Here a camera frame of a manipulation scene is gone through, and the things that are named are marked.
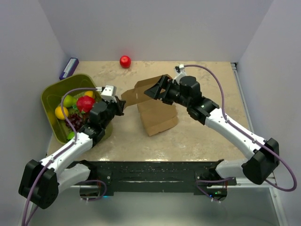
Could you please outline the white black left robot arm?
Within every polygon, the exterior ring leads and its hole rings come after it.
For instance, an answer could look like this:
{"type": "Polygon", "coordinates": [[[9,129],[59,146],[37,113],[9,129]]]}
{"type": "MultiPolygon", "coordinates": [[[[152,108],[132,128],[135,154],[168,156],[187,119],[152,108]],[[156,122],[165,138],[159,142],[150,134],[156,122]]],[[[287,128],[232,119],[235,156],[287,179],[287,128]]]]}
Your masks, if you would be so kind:
{"type": "Polygon", "coordinates": [[[23,172],[18,193],[42,209],[48,208],[57,196],[69,187],[97,181],[97,172],[87,161],[71,163],[90,150],[105,136],[106,127],[115,116],[122,116],[126,101],[115,97],[94,104],[89,118],[76,135],[48,157],[29,161],[23,172]]]}

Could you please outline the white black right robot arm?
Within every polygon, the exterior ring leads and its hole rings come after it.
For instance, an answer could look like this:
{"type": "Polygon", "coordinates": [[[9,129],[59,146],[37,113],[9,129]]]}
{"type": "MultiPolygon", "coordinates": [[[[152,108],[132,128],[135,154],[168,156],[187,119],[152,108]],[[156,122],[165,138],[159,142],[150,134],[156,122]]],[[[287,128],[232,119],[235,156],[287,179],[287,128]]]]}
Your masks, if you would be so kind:
{"type": "Polygon", "coordinates": [[[279,165],[274,156],[279,153],[278,142],[257,136],[229,116],[224,116],[214,101],[202,95],[195,77],[184,76],[177,81],[163,75],[144,93],[165,104],[177,103],[186,107],[191,118],[221,134],[244,155],[240,160],[219,160],[200,176],[203,182],[220,185],[226,178],[246,177],[260,185],[279,165]]]}

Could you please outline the brown cardboard paper box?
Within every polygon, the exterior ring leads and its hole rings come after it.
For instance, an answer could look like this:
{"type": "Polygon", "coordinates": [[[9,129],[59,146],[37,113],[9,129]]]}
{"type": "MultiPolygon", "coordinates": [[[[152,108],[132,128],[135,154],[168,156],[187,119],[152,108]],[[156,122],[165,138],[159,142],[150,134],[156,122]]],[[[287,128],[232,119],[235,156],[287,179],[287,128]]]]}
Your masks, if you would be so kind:
{"type": "Polygon", "coordinates": [[[175,127],[179,122],[174,105],[166,105],[144,94],[144,91],[154,86],[159,79],[160,76],[157,76],[138,81],[133,89],[121,94],[121,99],[126,101],[125,107],[137,106],[142,125],[150,137],[175,127]]]}

